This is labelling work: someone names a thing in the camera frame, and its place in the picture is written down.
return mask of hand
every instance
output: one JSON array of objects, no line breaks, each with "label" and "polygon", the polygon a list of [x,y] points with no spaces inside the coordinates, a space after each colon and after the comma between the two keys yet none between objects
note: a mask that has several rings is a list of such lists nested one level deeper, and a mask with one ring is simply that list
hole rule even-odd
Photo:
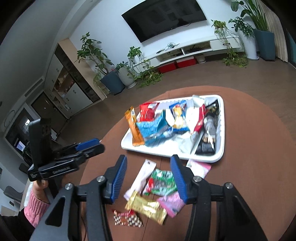
[{"label": "hand", "polygon": [[39,199],[42,202],[49,203],[49,200],[46,196],[46,193],[44,191],[45,188],[48,187],[48,181],[42,180],[42,181],[34,181],[32,192],[34,196]]}]

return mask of television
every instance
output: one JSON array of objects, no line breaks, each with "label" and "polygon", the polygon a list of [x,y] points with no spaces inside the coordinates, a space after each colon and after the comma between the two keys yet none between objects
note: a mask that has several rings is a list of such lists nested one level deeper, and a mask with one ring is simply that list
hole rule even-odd
[{"label": "television", "polygon": [[140,42],[177,27],[206,20],[196,0],[145,0],[122,17]]}]

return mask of brown floor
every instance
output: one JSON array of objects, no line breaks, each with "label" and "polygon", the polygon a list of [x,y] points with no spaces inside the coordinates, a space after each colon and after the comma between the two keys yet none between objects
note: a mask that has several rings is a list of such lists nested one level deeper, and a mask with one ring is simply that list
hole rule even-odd
[{"label": "brown floor", "polygon": [[[136,107],[168,90],[199,85],[229,87],[258,99],[280,117],[296,141],[296,69],[281,60],[268,62],[262,59],[250,61],[246,68],[208,61],[165,73],[162,81],[155,85],[125,89],[74,116],[59,139],[65,144],[102,139],[131,105]],[[67,181],[79,184],[84,167],[85,164],[68,175]]]}]

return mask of metal screw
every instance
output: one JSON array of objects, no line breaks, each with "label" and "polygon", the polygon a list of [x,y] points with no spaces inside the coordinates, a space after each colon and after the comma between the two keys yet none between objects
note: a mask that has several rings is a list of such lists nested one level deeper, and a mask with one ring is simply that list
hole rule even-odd
[{"label": "metal screw", "polygon": [[233,184],[232,184],[232,183],[226,183],[225,186],[226,186],[228,189],[233,188]]},{"label": "metal screw", "polygon": [[98,182],[103,182],[103,181],[105,180],[105,177],[104,177],[104,176],[98,176],[98,177],[96,178],[96,180],[97,180]]},{"label": "metal screw", "polygon": [[67,184],[65,185],[65,188],[66,188],[67,190],[71,189],[72,187],[73,187],[73,184],[72,184],[72,183],[67,183]]},{"label": "metal screw", "polygon": [[200,181],[202,180],[202,178],[201,178],[200,176],[194,176],[194,177],[193,177],[193,180],[194,180],[195,182],[200,182]]}]

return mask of brown tabletop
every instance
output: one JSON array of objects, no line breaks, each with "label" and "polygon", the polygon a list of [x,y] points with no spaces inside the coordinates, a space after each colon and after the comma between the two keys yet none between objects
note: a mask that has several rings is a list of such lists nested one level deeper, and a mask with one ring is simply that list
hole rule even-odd
[{"label": "brown tabletop", "polygon": [[[224,155],[221,160],[212,164],[205,179],[219,185],[232,182],[258,219],[268,240],[279,240],[296,213],[296,148],[289,131],[269,107],[243,92],[229,88],[187,87],[167,91],[150,101],[193,94],[218,94],[224,100]],[[127,130],[128,123],[122,118],[107,133],[102,140],[105,152],[89,160],[81,184],[103,175],[108,167],[115,164],[120,154],[125,154],[128,169],[120,196],[114,205],[106,207],[113,240],[184,240],[191,205],[186,205],[175,218],[168,217],[163,226],[144,215],[140,215],[143,228],[114,225],[111,209],[121,212],[125,210],[126,200],[123,194],[130,188],[146,158],[155,161],[157,168],[170,170],[169,158],[123,150],[120,142]],[[214,204],[212,203],[210,240],[215,237]]]}]

